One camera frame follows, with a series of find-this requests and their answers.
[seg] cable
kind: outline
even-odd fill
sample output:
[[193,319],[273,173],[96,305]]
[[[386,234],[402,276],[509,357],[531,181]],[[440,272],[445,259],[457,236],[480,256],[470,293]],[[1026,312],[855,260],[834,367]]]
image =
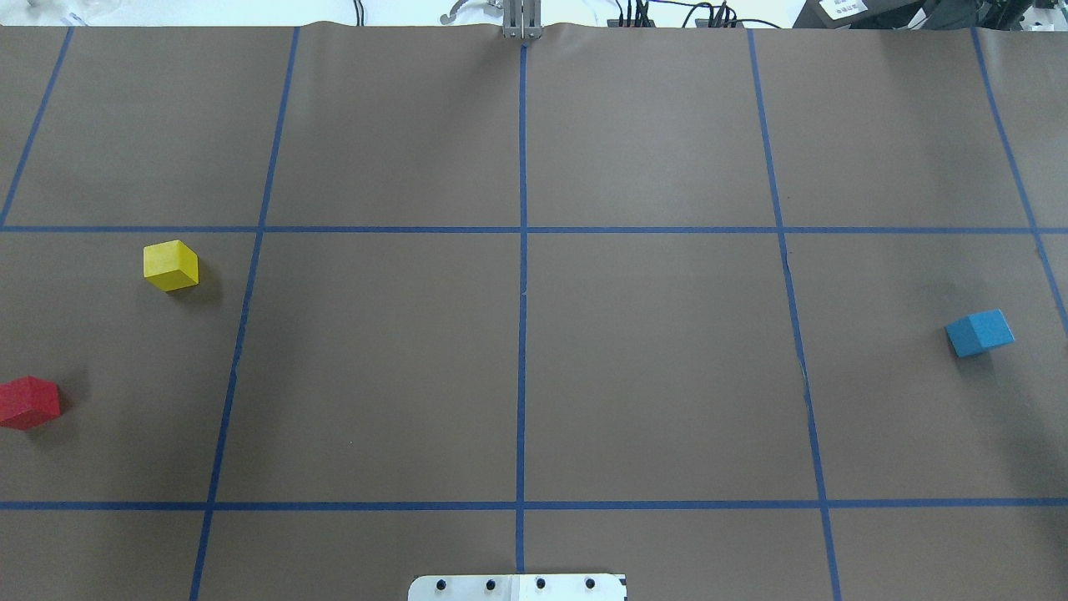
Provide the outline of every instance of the cable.
[[775,23],[773,23],[771,21],[766,21],[764,19],[733,19],[733,20],[728,20],[728,21],[724,22],[721,27],[729,27],[729,26],[733,26],[736,22],[763,22],[764,25],[771,26],[771,27],[773,27],[775,29],[782,29],[778,25],[775,25]]
[[[682,4],[681,2],[666,2],[666,3],[668,4]],[[682,19],[682,28],[684,29],[686,28],[687,23],[690,22],[690,17],[693,16],[693,12],[696,11],[697,9],[702,9],[702,7],[708,9],[708,20],[709,21],[712,20],[712,12],[716,10],[716,7],[712,6],[711,4],[709,4],[708,2],[698,2],[696,4],[682,4],[682,5],[684,6],[690,6],[690,12],[687,13],[686,14],[686,18]]]

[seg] grid square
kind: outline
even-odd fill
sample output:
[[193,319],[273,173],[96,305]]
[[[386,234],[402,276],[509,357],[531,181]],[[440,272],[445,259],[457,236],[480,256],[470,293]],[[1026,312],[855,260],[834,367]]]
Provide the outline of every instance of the grid square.
[[774,224],[744,32],[559,25],[529,61],[531,224]]
[[199,511],[0,511],[0,597],[187,599],[202,519]]
[[774,235],[530,242],[527,499],[816,496]]
[[518,236],[270,234],[219,499],[515,499]]
[[774,33],[756,46],[787,224],[1027,224],[968,31],[843,31],[833,54]]
[[1014,36],[980,29],[984,58],[1002,125],[1012,145],[1035,218],[1042,226],[1068,226],[1068,65],[1039,57],[1068,54],[1068,36]]
[[[794,235],[828,495],[1068,494],[1068,359],[1030,235]],[[958,360],[1000,309],[1016,343]]]
[[0,208],[63,46],[60,28],[9,27],[0,33]]
[[1068,236],[1043,235],[1042,246],[1046,247],[1046,256],[1050,260],[1057,288],[1064,298],[1068,294]]
[[415,576],[516,571],[511,511],[221,512],[200,598],[405,599]]
[[7,222],[255,224],[290,35],[79,28]]
[[1068,597],[1068,508],[834,511],[844,599]]
[[493,26],[303,28],[269,222],[518,225],[507,49]]
[[831,598],[814,510],[528,511],[527,571],[624,573],[631,599]]
[[204,501],[253,236],[182,238],[201,283],[169,295],[141,274],[159,234],[0,235],[0,381],[63,410],[0,437],[0,500]]

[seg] blue tape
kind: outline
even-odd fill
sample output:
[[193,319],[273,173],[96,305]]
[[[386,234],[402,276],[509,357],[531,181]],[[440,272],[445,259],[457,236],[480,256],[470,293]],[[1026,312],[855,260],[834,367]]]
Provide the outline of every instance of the blue tape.
[[[349,233],[349,234],[520,234],[511,225],[4,225],[12,233]],[[528,234],[965,234],[1031,235],[1031,227],[896,227],[854,225],[530,225]],[[1039,227],[1068,234],[1068,227]]]
[[[515,511],[512,501],[415,501],[415,502],[94,502],[3,501],[0,511]],[[941,499],[839,499],[754,501],[525,501],[527,511],[731,511],[772,509],[916,509],[924,507],[1068,507],[1068,497],[941,497]]]
[[282,128],[285,124],[285,109],[288,104],[289,86],[293,82],[293,68],[297,60],[297,45],[300,42],[300,28],[293,28],[293,38],[289,43],[289,61],[285,70],[285,83],[282,85],[282,99],[278,109],[278,121],[274,124],[274,139],[271,143],[270,162],[267,165],[267,178],[264,181],[263,202],[260,207],[260,225],[255,242],[252,244],[252,258],[249,260],[249,276],[245,283],[245,297],[241,300],[241,317],[237,326],[237,341],[234,343],[234,358],[230,366],[230,380],[226,384],[226,400],[222,408],[222,420],[219,424],[219,440],[215,448],[215,461],[211,464],[211,480],[208,485],[207,504],[204,511],[204,523],[201,527],[200,544],[197,550],[197,564],[193,567],[192,584],[189,587],[189,599],[195,601],[200,596],[200,583],[204,573],[204,560],[207,556],[207,543],[211,534],[213,506],[219,492],[219,475],[222,472],[223,453],[226,449],[226,434],[230,430],[230,412],[234,407],[234,393],[237,390],[237,368],[241,363],[241,350],[245,345],[245,333],[249,323],[249,309],[252,305],[252,292],[255,289],[256,268],[260,264],[260,251],[263,247],[264,226],[270,206],[270,192],[274,179],[274,167],[278,161],[278,149],[282,142]]
[[834,552],[834,535],[831,529],[831,512],[827,507],[827,486],[823,483],[823,461],[819,453],[819,434],[816,429],[816,412],[812,405],[812,389],[808,385],[808,366],[804,357],[804,342],[801,338],[801,321],[798,318],[797,296],[794,292],[794,274],[790,272],[789,251],[786,247],[786,232],[783,224],[783,210],[779,202],[779,181],[775,178],[775,162],[771,154],[771,136],[768,131],[768,115],[764,106],[764,88],[760,83],[760,67],[756,54],[756,39],[753,30],[745,31],[749,38],[749,57],[753,69],[753,88],[756,93],[756,109],[760,120],[760,138],[764,141],[764,158],[768,170],[768,185],[771,191],[771,205],[775,213],[775,226],[779,230],[779,253],[783,264],[783,279],[786,284],[786,300],[790,311],[790,323],[794,328],[794,348],[798,363],[801,365],[801,377],[804,385],[804,404],[808,422],[808,446],[812,450],[813,471],[816,476],[816,492],[819,496],[820,518],[823,524],[823,544],[827,548],[827,567],[831,579],[831,592],[834,601],[842,601],[842,586],[838,579],[838,560]]
[[11,212],[11,205],[15,202],[15,192],[18,191],[18,183],[22,179],[22,171],[26,169],[26,161],[30,159],[30,151],[33,148],[33,141],[37,138],[37,129],[41,128],[41,120],[45,117],[45,109],[48,108],[48,100],[52,97],[52,90],[56,89],[56,80],[60,77],[60,69],[63,68],[63,60],[66,59],[67,49],[70,47],[70,39],[74,37],[74,28],[68,27],[66,35],[63,36],[63,45],[60,46],[60,54],[56,58],[56,65],[52,66],[52,74],[45,85],[45,94],[41,98],[41,106],[33,116],[33,125],[30,126],[30,133],[26,137],[22,145],[22,154],[18,157],[18,165],[15,167],[15,175],[11,178],[11,186],[7,188],[7,195],[3,201],[3,208],[0,208],[0,226],[7,221],[7,213]]
[[516,573],[525,570],[527,499],[527,44],[519,47],[519,349],[516,375]]
[[979,74],[983,76],[983,86],[986,88],[987,101],[990,104],[990,113],[994,117],[994,125],[998,127],[998,136],[1001,137],[1002,147],[1005,149],[1005,157],[1008,159],[1009,170],[1012,171],[1012,180],[1016,181],[1016,190],[1020,194],[1020,202],[1023,204],[1023,211],[1027,216],[1027,223],[1031,232],[1035,236],[1035,248],[1038,250],[1038,258],[1042,262],[1042,270],[1046,271],[1046,281],[1050,285],[1053,294],[1053,304],[1057,309],[1061,317],[1061,328],[1068,336],[1068,313],[1065,312],[1064,298],[1061,296],[1061,288],[1057,280],[1053,275],[1053,267],[1050,266],[1050,257],[1046,254],[1046,244],[1042,243],[1042,235],[1035,219],[1035,211],[1032,209],[1031,200],[1027,197],[1027,190],[1023,186],[1023,177],[1020,175],[1020,168],[1016,163],[1016,155],[1012,153],[1012,145],[1008,142],[1008,133],[1005,132],[1005,125],[1002,123],[1001,111],[998,110],[998,100],[994,98],[994,90],[990,84],[990,74],[987,73],[987,61],[983,58],[983,43],[979,41],[979,32],[972,28],[972,44],[975,46],[975,58],[979,63]]

